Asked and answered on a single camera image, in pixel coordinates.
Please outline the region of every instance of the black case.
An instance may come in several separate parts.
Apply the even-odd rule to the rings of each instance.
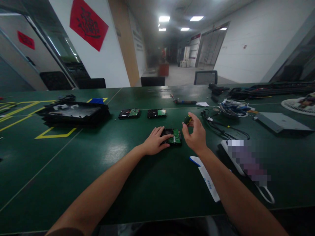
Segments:
[[[128,112],[130,112],[132,109],[138,109],[139,112],[137,115],[133,115],[133,116],[130,116]],[[123,109],[121,110],[119,116],[118,116],[118,119],[120,120],[123,120],[123,119],[133,119],[133,118],[139,118],[140,117],[140,109],[139,108],[131,108],[131,109]]]
[[[165,109],[160,108],[160,109],[148,110],[148,119],[166,117],[166,111],[165,111],[165,115],[158,115],[158,113],[157,113],[158,110],[165,110]]]

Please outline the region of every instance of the green workbench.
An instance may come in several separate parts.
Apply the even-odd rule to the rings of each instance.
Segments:
[[[170,93],[183,100],[215,105],[207,86],[1,94],[8,97],[5,101],[19,105],[12,110],[13,114],[9,112],[10,118],[0,118],[0,137],[3,137],[0,140],[0,158],[3,159],[0,162],[0,234],[48,230],[89,184],[141,144],[154,127],[181,129],[189,111],[199,116],[204,109],[196,105],[176,105]],[[41,117],[33,114],[58,96],[69,94],[74,94],[80,102],[107,98],[105,103],[111,119],[97,129],[49,129]],[[273,96],[250,101],[250,106],[261,112],[281,112],[315,129],[314,117],[294,113],[280,104],[298,96]],[[118,115],[124,108],[140,108],[142,114],[138,119],[119,120]],[[147,119],[147,109],[154,108],[165,108],[167,117]],[[235,121],[216,116],[214,119],[250,135],[264,168],[271,175],[268,189],[275,198],[274,205],[263,199],[248,177],[238,174],[219,145],[222,139],[206,128],[208,147],[268,209],[314,206],[315,134],[276,135],[252,118]],[[233,130],[230,132],[243,138]],[[183,140],[182,147],[170,147],[158,155],[143,158],[101,224],[223,214],[222,204],[213,201],[198,167],[189,160],[191,155],[195,153]]]

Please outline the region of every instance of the office chair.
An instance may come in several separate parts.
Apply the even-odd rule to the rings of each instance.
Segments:
[[[41,72],[39,76],[48,90],[72,90],[69,81],[61,71]]]
[[[105,89],[105,79],[78,79],[77,80],[79,89]]]
[[[279,81],[299,81],[303,73],[303,66],[285,66]]]
[[[194,85],[209,85],[210,83],[218,83],[218,72],[216,70],[196,71]]]
[[[141,77],[141,86],[165,86],[165,76]]]

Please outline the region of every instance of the red poster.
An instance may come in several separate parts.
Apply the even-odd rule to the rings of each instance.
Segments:
[[[84,0],[73,0],[70,28],[97,51],[101,50],[108,25],[86,4]]]
[[[17,37],[19,38],[19,41],[28,46],[29,48],[35,50],[35,44],[34,44],[34,40],[32,38],[30,38],[29,36],[21,33],[20,31],[17,32]]]

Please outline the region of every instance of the person's right hand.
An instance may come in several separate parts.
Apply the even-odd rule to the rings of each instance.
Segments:
[[[182,132],[188,147],[198,154],[208,149],[206,144],[206,131],[204,130],[201,121],[195,114],[189,112],[188,115],[192,118],[189,126],[194,127],[194,132],[189,134],[188,127],[184,123]]]

